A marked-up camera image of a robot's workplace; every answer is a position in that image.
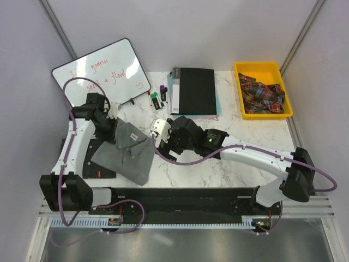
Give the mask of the grey long sleeve shirt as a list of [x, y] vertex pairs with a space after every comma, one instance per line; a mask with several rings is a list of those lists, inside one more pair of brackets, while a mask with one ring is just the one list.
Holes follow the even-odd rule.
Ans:
[[115, 143], [103, 142], [92, 156], [92, 162], [143, 186], [148, 182], [154, 154], [151, 138], [119, 118]]

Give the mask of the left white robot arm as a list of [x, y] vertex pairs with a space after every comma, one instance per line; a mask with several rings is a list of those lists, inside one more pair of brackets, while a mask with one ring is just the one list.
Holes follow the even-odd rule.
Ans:
[[119, 210], [119, 200], [109, 189], [94, 194], [83, 180], [82, 172], [90, 140], [116, 143], [117, 118], [108, 116], [111, 104], [102, 94], [87, 94], [86, 102], [75, 106], [69, 114], [69, 128], [60, 156], [51, 173], [42, 175], [41, 191], [51, 211], [88, 211], [93, 200], [101, 201], [101, 209], [108, 215]]

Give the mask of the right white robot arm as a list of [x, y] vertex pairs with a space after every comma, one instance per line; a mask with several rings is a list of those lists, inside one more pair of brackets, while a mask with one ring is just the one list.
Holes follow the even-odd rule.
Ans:
[[170, 161], [177, 160], [172, 152], [180, 155], [193, 151], [204, 159], [236, 161], [276, 176], [274, 181], [254, 189], [249, 206], [256, 215], [286, 199], [300, 203], [310, 199], [315, 171], [304, 148], [290, 152], [253, 145], [222, 130], [202, 129], [185, 116], [155, 120], [153, 132], [161, 137], [159, 156]]

